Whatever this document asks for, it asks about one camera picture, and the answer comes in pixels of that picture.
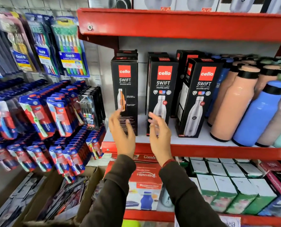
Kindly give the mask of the person's left hand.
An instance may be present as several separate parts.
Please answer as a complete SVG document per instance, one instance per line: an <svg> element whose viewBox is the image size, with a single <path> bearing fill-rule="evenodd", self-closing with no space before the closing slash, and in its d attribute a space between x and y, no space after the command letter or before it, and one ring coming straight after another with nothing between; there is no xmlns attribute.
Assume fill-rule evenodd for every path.
<svg viewBox="0 0 281 227"><path fill-rule="evenodd" d="M135 141L128 140L127 134L121 127L120 113L121 109L118 109L110 116L109 129L116 144L117 154L126 155L132 159L135 153Z"/></svg>

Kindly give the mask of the person's right forearm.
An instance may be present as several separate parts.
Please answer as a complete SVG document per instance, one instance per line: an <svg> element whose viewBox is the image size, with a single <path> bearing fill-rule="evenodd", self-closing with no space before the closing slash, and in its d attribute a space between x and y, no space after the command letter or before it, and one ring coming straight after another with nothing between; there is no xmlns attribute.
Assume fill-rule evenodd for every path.
<svg viewBox="0 0 281 227"><path fill-rule="evenodd" d="M178 220L191 217L218 215L203 199L196 184L189 179L185 169L178 162L171 162L159 171Z"/></svg>

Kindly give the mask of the flat red box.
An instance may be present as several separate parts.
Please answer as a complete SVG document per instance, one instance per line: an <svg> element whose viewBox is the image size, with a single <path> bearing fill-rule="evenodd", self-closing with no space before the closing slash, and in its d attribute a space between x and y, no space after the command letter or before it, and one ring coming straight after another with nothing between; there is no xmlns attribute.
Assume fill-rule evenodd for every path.
<svg viewBox="0 0 281 227"><path fill-rule="evenodd" d="M135 154L132 159L138 163L158 163L156 157L153 154L144 154L144 155Z"/></svg>

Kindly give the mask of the red lunch set box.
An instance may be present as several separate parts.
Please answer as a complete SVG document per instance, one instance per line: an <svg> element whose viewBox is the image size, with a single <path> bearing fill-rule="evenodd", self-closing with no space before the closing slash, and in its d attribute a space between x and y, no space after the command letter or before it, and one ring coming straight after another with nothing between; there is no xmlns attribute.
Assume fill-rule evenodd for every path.
<svg viewBox="0 0 281 227"><path fill-rule="evenodd" d="M119 172L116 179L121 182L127 180L126 210L155 211L163 185L159 170L157 163L135 163L133 160L120 159L109 162L104 179L111 176L109 172Z"/></svg>

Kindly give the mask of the row of black bottle boxes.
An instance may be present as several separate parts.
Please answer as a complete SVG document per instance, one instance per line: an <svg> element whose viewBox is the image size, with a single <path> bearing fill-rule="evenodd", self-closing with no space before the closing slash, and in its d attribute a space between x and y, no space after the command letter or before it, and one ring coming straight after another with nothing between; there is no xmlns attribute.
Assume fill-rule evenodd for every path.
<svg viewBox="0 0 281 227"><path fill-rule="evenodd" d="M223 63L197 50L178 50L176 59L167 53L148 53L146 119L152 112L168 124L176 118L179 137L198 138L205 111L215 90ZM111 60L115 108L127 131L129 119L138 134L138 53L121 51Z"/></svg>

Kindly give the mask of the brown cardboard box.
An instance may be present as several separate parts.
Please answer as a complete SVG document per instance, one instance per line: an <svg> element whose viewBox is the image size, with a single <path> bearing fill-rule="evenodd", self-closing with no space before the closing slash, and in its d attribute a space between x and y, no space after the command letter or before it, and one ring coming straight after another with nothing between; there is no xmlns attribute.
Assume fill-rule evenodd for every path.
<svg viewBox="0 0 281 227"><path fill-rule="evenodd" d="M90 177L90 179L75 217L68 221L36 221L44 206L59 189L64 179L56 171L53 171L52 174L48 176L48 179L45 180L45 184L43 184L36 193L33 202L29 204L31 206L22 221L22 227L78 227L83 218L89 213L93 203L92 196L96 191L97 185L103 178L105 168L105 166L87 166L85 172L82 173L81 176Z"/></svg>

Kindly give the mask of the row of coloured water bottles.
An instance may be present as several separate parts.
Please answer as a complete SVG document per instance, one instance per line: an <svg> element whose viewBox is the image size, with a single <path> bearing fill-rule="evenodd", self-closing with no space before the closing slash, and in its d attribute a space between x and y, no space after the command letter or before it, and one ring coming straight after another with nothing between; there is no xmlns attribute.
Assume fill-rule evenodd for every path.
<svg viewBox="0 0 281 227"><path fill-rule="evenodd" d="M219 142L232 139L249 103L260 69L247 61L235 61L219 85L217 98L208 117L210 136Z"/></svg>

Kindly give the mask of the red metal shelf rack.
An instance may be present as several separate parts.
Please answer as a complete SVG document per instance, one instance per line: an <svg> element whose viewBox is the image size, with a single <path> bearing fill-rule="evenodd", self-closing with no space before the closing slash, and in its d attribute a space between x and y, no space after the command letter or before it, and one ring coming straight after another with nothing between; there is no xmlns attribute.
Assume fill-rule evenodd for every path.
<svg viewBox="0 0 281 227"><path fill-rule="evenodd" d="M79 8L79 38L119 50L119 36L146 38L211 39L227 41L281 42L281 15L219 12L148 11L106 8ZM281 45L276 52L281 56ZM173 137L173 156L228 157L281 160L281 149L208 145L207 138ZM243 225L281 226L279 217L239 215ZM174 214L129 210L126 219L172 221Z"/></svg>

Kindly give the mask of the green toothbrush multipack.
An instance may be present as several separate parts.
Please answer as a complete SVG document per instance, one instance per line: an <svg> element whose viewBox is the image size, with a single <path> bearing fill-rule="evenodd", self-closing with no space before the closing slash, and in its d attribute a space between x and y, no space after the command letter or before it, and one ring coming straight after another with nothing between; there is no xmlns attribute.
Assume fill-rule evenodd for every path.
<svg viewBox="0 0 281 227"><path fill-rule="evenodd" d="M58 16L51 22L63 68L68 76L90 77L82 40L79 39L79 23L71 16Z"/></svg>

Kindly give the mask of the white price label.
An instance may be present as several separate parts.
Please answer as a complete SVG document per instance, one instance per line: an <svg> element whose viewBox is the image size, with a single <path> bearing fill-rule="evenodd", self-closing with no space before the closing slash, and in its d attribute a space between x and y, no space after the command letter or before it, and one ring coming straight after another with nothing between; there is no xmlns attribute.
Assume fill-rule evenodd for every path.
<svg viewBox="0 0 281 227"><path fill-rule="evenodd" d="M175 227L241 227L241 219L230 216L204 215L186 221L174 218Z"/></svg>

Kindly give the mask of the dark picture box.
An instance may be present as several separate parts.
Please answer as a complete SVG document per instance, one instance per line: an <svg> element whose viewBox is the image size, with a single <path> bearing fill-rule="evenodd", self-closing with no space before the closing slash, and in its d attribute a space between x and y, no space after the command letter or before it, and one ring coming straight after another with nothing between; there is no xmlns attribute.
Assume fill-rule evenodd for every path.
<svg viewBox="0 0 281 227"><path fill-rule="evenodd" d="M88 0L90 8L132 9L133 0Z"/></svg>

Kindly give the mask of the maroon product box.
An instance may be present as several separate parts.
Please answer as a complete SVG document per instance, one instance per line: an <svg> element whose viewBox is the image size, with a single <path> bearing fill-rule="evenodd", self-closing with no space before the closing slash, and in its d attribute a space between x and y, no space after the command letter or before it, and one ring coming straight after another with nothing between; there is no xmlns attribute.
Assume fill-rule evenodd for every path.
<svg viewBox="0 0 281 227"><path fill-rule="evenodd" d="M253 162L281 195L281 163L278 160L253 160Z"/></svg>

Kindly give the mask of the pile of grey flat packets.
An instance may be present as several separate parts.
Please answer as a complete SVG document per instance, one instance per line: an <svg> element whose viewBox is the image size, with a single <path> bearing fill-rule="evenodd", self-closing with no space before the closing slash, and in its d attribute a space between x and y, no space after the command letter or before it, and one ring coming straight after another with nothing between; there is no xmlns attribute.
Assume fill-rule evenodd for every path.
<svg viewBox="0 0 281 227"><path fill-rule="evenodd" d="M33 197L50 173L35 170L30 173L19 172L4 189L0 191L0 227L22 227Z"/></svg>

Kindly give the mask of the yellow toothbrush multipack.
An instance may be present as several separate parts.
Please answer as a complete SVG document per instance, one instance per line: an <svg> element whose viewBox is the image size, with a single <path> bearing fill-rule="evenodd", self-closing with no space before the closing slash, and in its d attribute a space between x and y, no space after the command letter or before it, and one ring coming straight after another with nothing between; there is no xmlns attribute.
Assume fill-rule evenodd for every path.
<svg viewBox="0 0 281 227"><path fill-rule="evenodd" d="M11 44L10 51L18 68L25 73L39 73L23 22L24 19L18 13L0 13L0 30L7 35Z"/></svg>

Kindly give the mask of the blue product box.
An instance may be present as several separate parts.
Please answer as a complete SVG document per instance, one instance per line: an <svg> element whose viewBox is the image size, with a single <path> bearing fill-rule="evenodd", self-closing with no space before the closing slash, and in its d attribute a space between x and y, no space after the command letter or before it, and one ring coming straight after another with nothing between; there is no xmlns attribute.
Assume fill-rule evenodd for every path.
<svg viewBox="0 0 281 227"><path fill-rule="evenodd" d="M257 215L258 216L281 217L281 196L274 199L269 205L267 205Z"/></svg>

